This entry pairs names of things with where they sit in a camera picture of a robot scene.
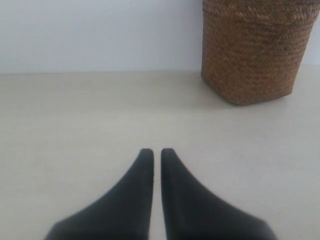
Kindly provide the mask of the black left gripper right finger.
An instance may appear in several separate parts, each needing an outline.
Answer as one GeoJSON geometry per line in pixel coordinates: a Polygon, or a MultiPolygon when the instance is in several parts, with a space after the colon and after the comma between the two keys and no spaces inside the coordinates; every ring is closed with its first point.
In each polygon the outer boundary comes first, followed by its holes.
{"type": "Polygon", "coordinates": [[[161,151],[161,198],[168,240],[275,240],[269,225],[214,195],[172,148],[161,151]]]}

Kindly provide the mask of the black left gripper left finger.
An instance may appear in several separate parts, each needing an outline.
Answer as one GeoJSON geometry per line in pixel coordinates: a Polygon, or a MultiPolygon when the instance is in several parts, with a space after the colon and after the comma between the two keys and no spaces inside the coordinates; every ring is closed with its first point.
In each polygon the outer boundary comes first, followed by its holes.
{"type": "Polygon", "coordinates": [[[129,170],[97,201],[59,222],[47,240],[147,240],[154,188],[154,153],[141,149],[129,170]]]}

